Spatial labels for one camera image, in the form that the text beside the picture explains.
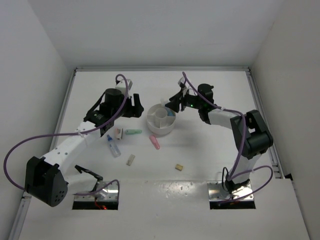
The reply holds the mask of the blue highlighter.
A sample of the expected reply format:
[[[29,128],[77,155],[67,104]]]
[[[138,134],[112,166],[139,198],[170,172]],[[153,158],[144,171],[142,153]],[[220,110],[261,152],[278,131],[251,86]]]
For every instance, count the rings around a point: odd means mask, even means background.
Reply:
[[[170,101],[168,99],[164,99],[164,98],[160,99],[161,106],[167,111],[167,115],[169,117],[174,117],[175,116],[175,112],[172,111],[170,108],[166,107],[166,104],[169,103],[169,102]]]

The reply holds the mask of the green highlighter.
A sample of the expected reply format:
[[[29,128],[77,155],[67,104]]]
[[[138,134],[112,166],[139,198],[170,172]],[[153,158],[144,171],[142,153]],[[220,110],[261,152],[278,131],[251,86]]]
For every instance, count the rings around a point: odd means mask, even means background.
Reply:
[[[125,130],[126,135],[137,135],[137,134],[141,134],[141,133],[142,133],[141,129],[126,129]]]

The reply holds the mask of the pink highlighter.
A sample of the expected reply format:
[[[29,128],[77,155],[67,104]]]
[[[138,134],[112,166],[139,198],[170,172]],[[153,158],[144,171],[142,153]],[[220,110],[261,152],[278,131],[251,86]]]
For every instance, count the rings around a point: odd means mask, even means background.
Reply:
[[[154,135],[150,135],[149,139],[150,139],[151,143],[153,144],[153,146],[155,147],[155,149],[159,150],[160,149],[160,144],[159,144],[157,138]]]

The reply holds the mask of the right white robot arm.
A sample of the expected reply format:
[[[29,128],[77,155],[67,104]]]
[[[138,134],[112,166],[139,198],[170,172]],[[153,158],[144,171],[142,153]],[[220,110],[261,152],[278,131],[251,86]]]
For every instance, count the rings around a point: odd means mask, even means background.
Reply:
[[[226,192],[244,187],[249,183],[250,174],[258,158],[273,146],[273,137],[258,110],[245,114],[214,103],[214,87],[207,83],[198,85],[194,94],[185,83],[180,83],[180,91],[162,104],[164,107],[179,113],[185,108],[198,110],[200,119],[208,124],[230,129],[233,134],[238,154],[235,162],[222,178],[222,187]]]

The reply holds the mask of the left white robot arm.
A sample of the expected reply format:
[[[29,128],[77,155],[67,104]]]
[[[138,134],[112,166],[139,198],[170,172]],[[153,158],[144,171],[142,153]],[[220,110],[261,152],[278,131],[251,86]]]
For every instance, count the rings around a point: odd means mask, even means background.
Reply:
[[[116,88],[108,88],[88,110],[72,136],[66,138],[42,157],[32,157],[26,164],[24,188],[31,196],[55,207],[67,194],[94,195],[101,190],[103,177],[74,165],[76,158],[114,126],[116,119],[139,118],[144,111],[139,94],[125,96]],[[67,175],[71,167],[78,171]]]

